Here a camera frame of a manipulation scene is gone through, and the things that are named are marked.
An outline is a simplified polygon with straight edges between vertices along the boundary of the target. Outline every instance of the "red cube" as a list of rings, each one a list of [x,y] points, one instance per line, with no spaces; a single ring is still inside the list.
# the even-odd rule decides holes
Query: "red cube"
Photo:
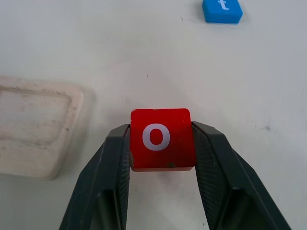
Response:
[[[137,109],[131,113],[134,171],[190,170],[196,163],[188,109]]]

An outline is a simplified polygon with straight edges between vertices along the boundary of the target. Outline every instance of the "blue block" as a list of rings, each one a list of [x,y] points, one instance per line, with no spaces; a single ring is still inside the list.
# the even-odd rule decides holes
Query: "blue block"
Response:
[[[243,15],[237,0],[203,0],[202,9],[208,23],[238,23]]]

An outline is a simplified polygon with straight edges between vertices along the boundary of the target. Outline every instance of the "white table surface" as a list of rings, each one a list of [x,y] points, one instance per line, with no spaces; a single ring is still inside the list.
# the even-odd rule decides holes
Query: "white table surface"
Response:
[[[207,24],[201,0],[3,0],[0,74],[71,82],[86,100],[57,179],[0,176],[0,229],[58,229],[108,132],[162,107],[225,133],[306,229],[307,1],[240,3],[226,25]],[[194,170],[130,176],[127,230],[207,229]]]

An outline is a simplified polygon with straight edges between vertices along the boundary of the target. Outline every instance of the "white tray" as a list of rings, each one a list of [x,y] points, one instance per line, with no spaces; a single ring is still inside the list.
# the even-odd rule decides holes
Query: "white tray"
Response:
[[[82,104],[74,86],[0,77],[0,173],[56,176]]]

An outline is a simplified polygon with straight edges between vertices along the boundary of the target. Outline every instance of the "letter o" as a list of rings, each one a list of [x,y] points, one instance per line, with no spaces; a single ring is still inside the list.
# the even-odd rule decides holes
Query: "letter o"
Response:
[[[158,145],[153,144],[150,141],[150,133],[154,129],[159,129],[162,132],[162,142]],[[162,124],[150,124],[143,131],[143,143],[146,148],[152,151],[160,151],[165,149],[170,141],[169,131],[166,126]]]

